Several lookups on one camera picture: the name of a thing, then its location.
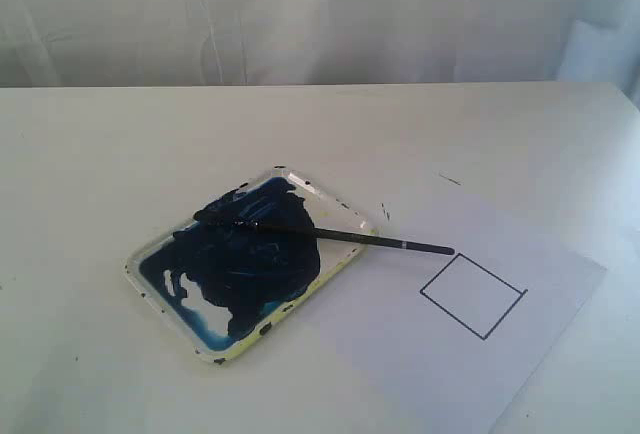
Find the black paintbrush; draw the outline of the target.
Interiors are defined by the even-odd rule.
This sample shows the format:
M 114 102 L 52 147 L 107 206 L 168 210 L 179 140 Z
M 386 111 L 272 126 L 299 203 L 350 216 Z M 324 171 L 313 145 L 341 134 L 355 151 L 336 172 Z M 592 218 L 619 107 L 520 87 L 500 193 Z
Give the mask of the black paintbrush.
M 419 243 L 414 241 L 406 241 L 387 237 L 379 237 L 375 235 L 357 234 L 353 232 L 345 232 L 331 229 L 322 229 L 316 227 L 297 227 L 272 225 L 261 221 L 241 220 L 222 215 L 218 212 L 209 210 L 199 210 L 193 215 L 193 219 L 201 224 L 212 227 L 232 227 L 251 230 L 256 233 L 270 234 L 286 234 L 295 236 L 304 236 L 315 239 L 324 239 L 338 242 L 372 245 L 378 247 L 386 247 L 400 250 L 409 250 L 430 254 L 438 254 L 445 256 L 453 256 L 456 251 L 447 246 Z

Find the white paint tray with blue paint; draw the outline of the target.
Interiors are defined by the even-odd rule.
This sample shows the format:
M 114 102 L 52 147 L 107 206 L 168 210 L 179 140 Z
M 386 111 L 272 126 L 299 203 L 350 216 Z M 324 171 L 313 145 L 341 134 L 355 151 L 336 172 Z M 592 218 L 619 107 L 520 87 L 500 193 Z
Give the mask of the white paint tray with blue paint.
M 285 166 L 267 170 L 205 207 L 264 224 L 377 232 L 355 207 Z M 189 218 L 134 252 L 125 275 L 200 359 L 223 364 L 265 336 L 363 249 L 361 244 L 259 234 Z

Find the white paper sheet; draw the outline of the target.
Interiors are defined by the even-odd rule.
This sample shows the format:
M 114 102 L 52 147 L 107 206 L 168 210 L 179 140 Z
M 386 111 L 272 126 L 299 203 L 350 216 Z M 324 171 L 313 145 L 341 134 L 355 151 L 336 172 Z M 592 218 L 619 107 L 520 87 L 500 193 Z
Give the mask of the white paper sheet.
M 326 289 L 317 327 L 404 419 L 486 433 L 605 269 L 454 189 L 394 220 L 454 254 L 367 251 Z

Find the white backdrop curtain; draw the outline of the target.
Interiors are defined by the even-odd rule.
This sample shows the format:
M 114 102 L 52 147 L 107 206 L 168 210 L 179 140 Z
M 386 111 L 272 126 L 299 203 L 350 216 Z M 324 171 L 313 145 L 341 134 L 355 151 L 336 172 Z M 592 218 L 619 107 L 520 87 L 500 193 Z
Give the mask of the white backdrop curtain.
M 1 0 L 5 87 L 606 80 L 639 0 Z

